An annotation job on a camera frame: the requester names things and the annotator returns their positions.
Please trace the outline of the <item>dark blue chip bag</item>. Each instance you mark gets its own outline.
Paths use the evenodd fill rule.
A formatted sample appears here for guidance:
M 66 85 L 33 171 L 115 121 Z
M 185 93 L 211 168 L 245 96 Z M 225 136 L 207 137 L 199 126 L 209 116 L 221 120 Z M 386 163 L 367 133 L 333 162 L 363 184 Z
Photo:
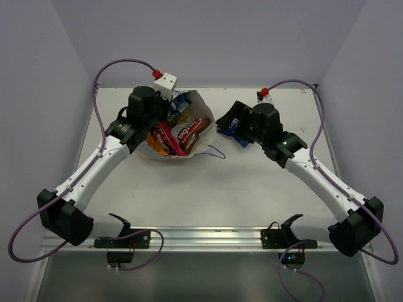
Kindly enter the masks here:
M 234 118 L 230 113 L 226 113 L 216 121 L 217 132 L 227 137 L 233 138 L 242 148 L 249 145 L 247 140 L 244 140 L 235 134 L 235 130 L 239 125 L 239 120 Z

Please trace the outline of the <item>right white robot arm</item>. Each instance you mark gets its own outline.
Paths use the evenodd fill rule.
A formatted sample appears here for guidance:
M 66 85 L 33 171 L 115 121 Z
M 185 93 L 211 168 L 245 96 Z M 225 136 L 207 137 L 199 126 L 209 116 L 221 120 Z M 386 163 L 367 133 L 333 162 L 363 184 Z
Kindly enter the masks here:
M 329 242 L 343 255 L 352 257 L 380 233 L 383 203 L 349 188 L 319 160 L 296 134 L 283 130 L 280 114 L 271 103 L 254 107 L 236 101 L 225 115 L 221 128 L 238 120 L 234 133 L 261 146 L 265 156 L 299 178 L 334 216 L 311 218 L 295 214 L 274 232 L 284 245 L 294 247 L 302 240 Z

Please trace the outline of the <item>blue patterned paper bag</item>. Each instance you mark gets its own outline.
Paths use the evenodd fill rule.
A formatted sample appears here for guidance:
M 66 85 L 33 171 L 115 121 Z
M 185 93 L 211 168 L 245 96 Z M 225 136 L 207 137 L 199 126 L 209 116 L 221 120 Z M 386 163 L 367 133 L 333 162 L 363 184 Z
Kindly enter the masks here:
M 178 95 L 180 91 L 174 91 L 173 99 Z M 142 142 L 136 149 L 135 153 L 145 159 L 152 159 L 152 160 L 170 160 L 170 159 L 184 159 L 190 158 L 198 154 L 206 154 L 209 147 L 212 146 L 214 138 L 217 133 L 217 125 L 215 118 L 213 117 L 212 110 L 207 106 L 204 99 L 196 90 L 192 91 L 185 91 L 189 92 L 189 99 L 192 101 L 192 104 L 186 108 L 175 120 L 166 122 L 170 131 L 177 123 L 184 123 L 187 118 L 206 118 L 211 121 L 210 126 L 200 134 L 199 141 L 193 147 L 192 151 L 189 155 L 185 156 L 163 156 L 158 154 L 146 141 Z

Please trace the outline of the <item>blue white snack bag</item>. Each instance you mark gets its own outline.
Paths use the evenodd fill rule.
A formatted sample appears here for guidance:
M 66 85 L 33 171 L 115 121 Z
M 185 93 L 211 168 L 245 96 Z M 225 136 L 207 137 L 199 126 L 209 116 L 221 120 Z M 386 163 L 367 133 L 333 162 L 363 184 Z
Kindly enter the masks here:
M 189 92 L 179 92 L 176 97 L 171 101 L 167 121 L 175 120 L 186 108 L 188 108 L 192 101 L 188 97 Z

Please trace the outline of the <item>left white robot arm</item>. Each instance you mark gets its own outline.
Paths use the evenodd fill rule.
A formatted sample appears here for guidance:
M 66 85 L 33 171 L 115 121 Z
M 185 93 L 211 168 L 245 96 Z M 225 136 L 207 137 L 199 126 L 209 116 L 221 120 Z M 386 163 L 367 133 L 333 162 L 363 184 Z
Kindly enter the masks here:
M 117 247 L 131 239 L 130 223 L 116 214 L 93 218 L 85 210 L 111 172 L 146 139 L 158 121 L 167 118 L 173 90 L 135 87 L 103 139 L 73 175 L 53 191 L 42 190 L 37 202 L 42 225 L 73 246 L 89 237 L 109 240 Z

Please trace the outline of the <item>brown cassava chips bag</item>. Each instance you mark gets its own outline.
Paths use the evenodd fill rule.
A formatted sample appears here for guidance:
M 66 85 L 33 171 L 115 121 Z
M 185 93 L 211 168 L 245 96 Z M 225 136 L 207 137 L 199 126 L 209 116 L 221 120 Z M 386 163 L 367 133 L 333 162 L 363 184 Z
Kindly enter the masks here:
M 177 123 L 171 129 L 174 139 L 185 155 L 189 155 L 193 147 L 199 141 L 199 136 L 211 124 L 206 118 L 189 117 L 184 123 Z

